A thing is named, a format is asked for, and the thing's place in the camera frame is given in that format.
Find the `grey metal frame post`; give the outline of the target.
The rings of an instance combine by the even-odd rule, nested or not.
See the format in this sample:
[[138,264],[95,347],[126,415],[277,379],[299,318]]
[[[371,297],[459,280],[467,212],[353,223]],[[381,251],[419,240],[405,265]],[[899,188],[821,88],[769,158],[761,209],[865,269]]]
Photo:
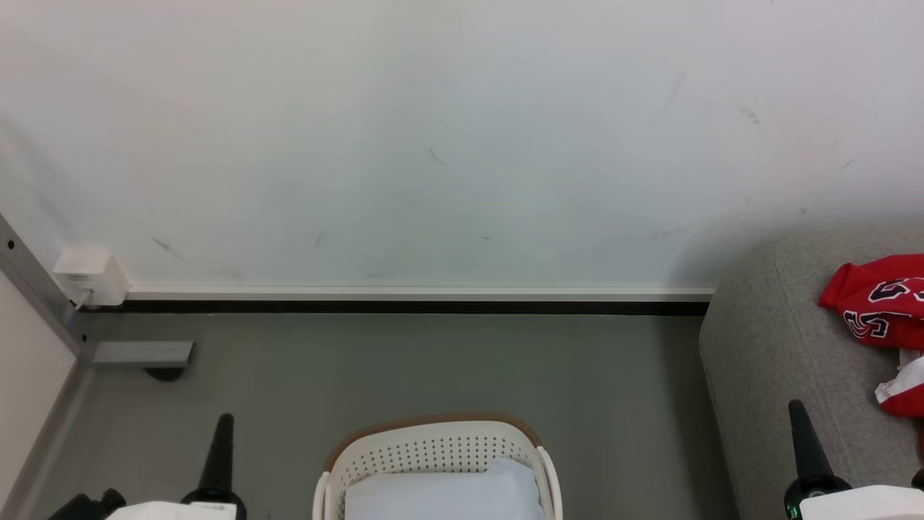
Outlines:
[[74,309],[63,290],[59,289],[1,213],[0,271],[63,340],[79,363],[172,372],[183,371],[191,365],[196,346],[192,340],[95,339],[95,335],[89,332],[86,316]]

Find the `white wall power adapter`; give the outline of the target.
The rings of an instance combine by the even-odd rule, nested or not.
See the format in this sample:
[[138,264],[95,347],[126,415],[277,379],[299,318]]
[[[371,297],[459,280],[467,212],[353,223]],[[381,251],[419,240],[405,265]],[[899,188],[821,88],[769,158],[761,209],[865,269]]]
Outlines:
[[129,280],[109,251],[67,249],[52,269],[67,299],[79,307],[119,306],[128,296]]

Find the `white baseboard strip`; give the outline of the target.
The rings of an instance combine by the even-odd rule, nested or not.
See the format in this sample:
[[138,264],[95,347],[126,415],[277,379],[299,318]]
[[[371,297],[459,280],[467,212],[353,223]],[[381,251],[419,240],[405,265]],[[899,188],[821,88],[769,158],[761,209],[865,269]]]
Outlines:
[[132,285],[127,300],[709,303],[714,287],[275,287]]

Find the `grey fabric sofa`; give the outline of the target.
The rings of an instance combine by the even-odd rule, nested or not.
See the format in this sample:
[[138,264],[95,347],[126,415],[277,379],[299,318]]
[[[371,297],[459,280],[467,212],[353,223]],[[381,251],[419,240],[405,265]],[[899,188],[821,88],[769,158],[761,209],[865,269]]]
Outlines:
[[856,488],[911,485],[918,426],[887,414],[873,394],[897,372],[897,353],[861,344],[817,302],[842,264],[919,253],[922,228],[786,233],[717,287],[699,345],[740,520],[788,520],[792,399],[806,406],[836,476]]

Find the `white plastic laundry basket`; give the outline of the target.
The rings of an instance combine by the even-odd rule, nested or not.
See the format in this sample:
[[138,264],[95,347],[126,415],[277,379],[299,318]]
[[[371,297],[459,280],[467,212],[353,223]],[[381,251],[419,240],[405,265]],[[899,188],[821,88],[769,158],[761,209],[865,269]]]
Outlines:
[[359,429],[329,456],[311,520],[344,520],[347,487],[383,474],[485,472],[498,458],[524,464],[538,485],[544,520],[564,520],[557,468],[527,422],[498,412],[413,417]]

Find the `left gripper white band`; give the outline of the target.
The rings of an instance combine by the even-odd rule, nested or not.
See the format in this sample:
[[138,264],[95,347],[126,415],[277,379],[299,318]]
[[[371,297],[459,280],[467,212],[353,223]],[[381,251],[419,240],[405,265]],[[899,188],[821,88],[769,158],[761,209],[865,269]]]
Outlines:
[[234,427],[234,415],[220,415],[198,490],[180,501],[129,504],[110,513],[107,520],[247,520],[243,500],[232,493]]

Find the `red basketball jersey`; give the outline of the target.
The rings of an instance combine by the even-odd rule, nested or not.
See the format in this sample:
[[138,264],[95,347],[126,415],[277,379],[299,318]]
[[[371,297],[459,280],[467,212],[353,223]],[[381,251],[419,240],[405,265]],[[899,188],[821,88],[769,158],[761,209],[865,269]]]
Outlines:
[[818,306],[865,345],[924,352],[924,253],[842,264]]

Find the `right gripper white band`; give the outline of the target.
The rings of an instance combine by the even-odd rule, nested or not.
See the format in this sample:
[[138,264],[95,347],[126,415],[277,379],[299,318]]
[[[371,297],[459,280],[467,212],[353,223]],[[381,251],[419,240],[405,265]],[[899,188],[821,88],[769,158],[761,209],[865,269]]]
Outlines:
[[783,494],[788,520],[924,520],[914,487],[851,487],[836,477],[801,399],[788,402],[796,480]]

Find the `light blue cloth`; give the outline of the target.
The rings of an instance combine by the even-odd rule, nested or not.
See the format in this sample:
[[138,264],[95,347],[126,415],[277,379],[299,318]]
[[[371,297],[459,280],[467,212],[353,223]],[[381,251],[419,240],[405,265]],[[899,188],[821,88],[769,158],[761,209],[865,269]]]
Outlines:
[[344,493],[344,520],[547,520],[531,468],[498,458],[481,473],[377,474]]

